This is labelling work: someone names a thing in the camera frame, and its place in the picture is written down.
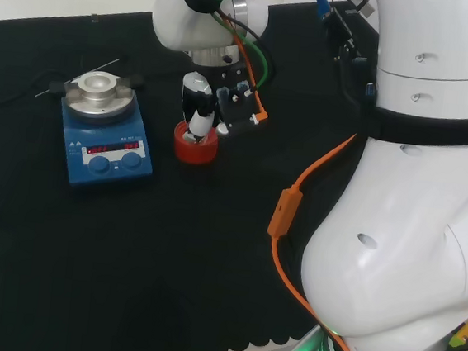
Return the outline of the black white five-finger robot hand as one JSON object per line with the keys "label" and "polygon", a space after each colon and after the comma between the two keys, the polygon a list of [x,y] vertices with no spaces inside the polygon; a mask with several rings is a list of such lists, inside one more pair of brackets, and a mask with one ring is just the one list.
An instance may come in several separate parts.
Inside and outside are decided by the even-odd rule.
{"label": "black white five-finger robot hand", "polygon": [[199,144],[210,134],[230,137],[260,123],[257,94],[246,70],[205,67],[182,79],[182,109],[187,129],[179,135]]}

